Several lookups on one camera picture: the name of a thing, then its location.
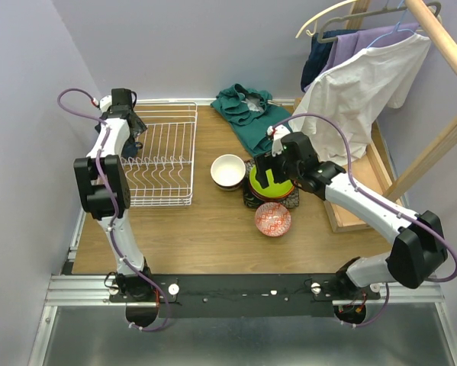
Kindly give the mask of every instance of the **lime green plate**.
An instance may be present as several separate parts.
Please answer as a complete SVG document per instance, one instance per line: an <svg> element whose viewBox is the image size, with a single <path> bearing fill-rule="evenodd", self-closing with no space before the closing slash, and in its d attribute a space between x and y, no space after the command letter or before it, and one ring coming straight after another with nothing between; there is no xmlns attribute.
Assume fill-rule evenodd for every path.
<svg viewBox="0 0 457 366"><path fill-rule="evenodd" d="M257 169L254 166L250 171L250 185L252 185L252 188L255 192L257 192L263 197L279 198L289 193L293 189L291 181L285 181L283 183L274 183L274 176L272 175L271 169L266 172L267 180L269 181L269 186L267 188L262 188L260 183L256 179L256 173Z"/></svg>

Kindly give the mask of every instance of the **green cloth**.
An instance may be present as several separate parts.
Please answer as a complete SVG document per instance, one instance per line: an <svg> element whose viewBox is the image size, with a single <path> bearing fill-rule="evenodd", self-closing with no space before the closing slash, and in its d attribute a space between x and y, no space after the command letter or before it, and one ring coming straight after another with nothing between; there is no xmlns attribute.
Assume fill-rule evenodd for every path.
<svg viewBox="0 0 457 366"><path fill-rule="evenodd" d="M258 101L261 111L251 111L244 101ZM266 153L272 148L272 141L266 136L267 128L291 114L283 107L269 104L272 95L266 91L245 89L235 84L220 91L211 106L230 123L231 128L251 156Z"/></svg>

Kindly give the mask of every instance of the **gray floor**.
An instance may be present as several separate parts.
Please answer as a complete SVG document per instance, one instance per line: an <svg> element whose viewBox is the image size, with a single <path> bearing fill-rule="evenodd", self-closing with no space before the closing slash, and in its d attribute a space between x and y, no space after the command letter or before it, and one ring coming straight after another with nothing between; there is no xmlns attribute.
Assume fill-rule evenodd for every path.
<svg viewBox="0 0 457 366"><path fill-rule="evenodd" d="M167 330L128 329L119 307L61 308L45 365L449 365L436 308L390 304L362 329L306 316L179 319Z"/></svg>

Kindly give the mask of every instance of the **gray wall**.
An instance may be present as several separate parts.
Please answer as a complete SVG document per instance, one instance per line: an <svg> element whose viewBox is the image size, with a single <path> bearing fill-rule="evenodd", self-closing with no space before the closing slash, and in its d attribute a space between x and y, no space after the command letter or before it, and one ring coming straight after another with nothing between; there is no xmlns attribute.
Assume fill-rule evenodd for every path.
<svg viewBox="0 0 457 366"><path fill-rule="evenodd" d="M457 0L443 2L443 21L457 42ZM400 175L457 114L457 77L442 55L432 48L407 102L379 118L381 131ZM446 238L457 249L457 146L438 162L407 194L415 210L433 210L442 219ZM452 271L449 260L440 271ZM443 285L446 303L457 332L457 279Z"/></svg>
<svg viewBox="0 0 457 366"><path fill-rule="evenodd" d="M101 91L125 86L141 98L214 98L235 82L302 95L311 40L294 36L337 2L53 0Z"/></svg>
<svg viewBox="0 0 457 366"><path fill-rule="evenodd" d="M69 86L97 94L52 3L0 1L0 365L27 364L79 212L72 162L95 132L56 106Z"/></svg>

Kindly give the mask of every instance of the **wire rack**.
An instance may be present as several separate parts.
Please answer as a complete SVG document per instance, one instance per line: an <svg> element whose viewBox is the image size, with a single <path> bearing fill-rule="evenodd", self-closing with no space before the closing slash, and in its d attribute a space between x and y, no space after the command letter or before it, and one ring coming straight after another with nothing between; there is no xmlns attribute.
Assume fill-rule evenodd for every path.
<svg viewBox="0 0 457 366"><path fill-rule="evenodd" d="M196 103L139 101L135 112L147 126L136 158L121 158L132 207L185 206L192 202Z"/></svg>

